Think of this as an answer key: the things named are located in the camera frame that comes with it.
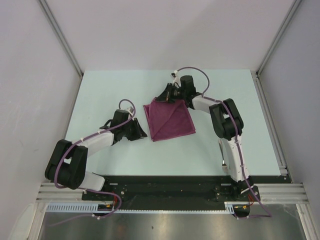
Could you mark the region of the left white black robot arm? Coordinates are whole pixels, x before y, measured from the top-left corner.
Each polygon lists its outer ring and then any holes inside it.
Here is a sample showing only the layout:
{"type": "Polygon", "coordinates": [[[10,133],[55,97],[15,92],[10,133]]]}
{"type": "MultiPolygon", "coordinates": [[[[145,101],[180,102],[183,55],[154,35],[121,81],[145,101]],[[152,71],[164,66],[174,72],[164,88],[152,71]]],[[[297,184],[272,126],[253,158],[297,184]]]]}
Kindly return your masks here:
{"type": "Polygon", "coordinates": [[[134,117],[135,113],[133,107],[117,109],[113,118],[96,133],[76,142],[59,140],[45,169],[45,178],[55,183],[57,188],[93,190],[98,199],[107,199],[111,188],[105,184],[104,177],[86,170],[87,160],[123,138],[136,141],[147,137],[138,119],[134,117]]]}

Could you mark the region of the magenta satin napkin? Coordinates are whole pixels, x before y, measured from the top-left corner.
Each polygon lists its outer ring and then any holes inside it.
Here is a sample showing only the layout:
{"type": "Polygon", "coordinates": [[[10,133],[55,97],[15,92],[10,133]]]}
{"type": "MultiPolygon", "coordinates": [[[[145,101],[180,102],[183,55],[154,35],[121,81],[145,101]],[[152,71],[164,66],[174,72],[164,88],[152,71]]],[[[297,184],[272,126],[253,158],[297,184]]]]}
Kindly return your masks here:
{"type": "Polygon", "coordinates": [[[174,103],[155,99],[143,106],[153,142],[170,140],[196,133],[193,120],[182,99],[174,103]]]}

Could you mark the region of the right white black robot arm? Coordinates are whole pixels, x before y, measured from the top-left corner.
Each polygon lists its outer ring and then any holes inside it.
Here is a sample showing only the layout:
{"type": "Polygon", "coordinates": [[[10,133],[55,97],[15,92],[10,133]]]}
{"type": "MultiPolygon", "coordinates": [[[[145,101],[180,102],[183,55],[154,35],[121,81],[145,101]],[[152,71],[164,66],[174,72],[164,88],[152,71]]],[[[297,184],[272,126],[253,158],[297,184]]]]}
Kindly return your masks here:
{"type": "Polygon", "coordinates": [[[196,90],[191,75],[179,77],[171,74],[173,81],[155,98],[157,102],[173,104],[182,100],[186,107],[210,115],[213,130],[218,137],[222,156],[222,170],[236,183],[230,188],[231,196],[242,201],[253,187],[242,148],[244,122],[233,99],[214,100],[196,90]]]}

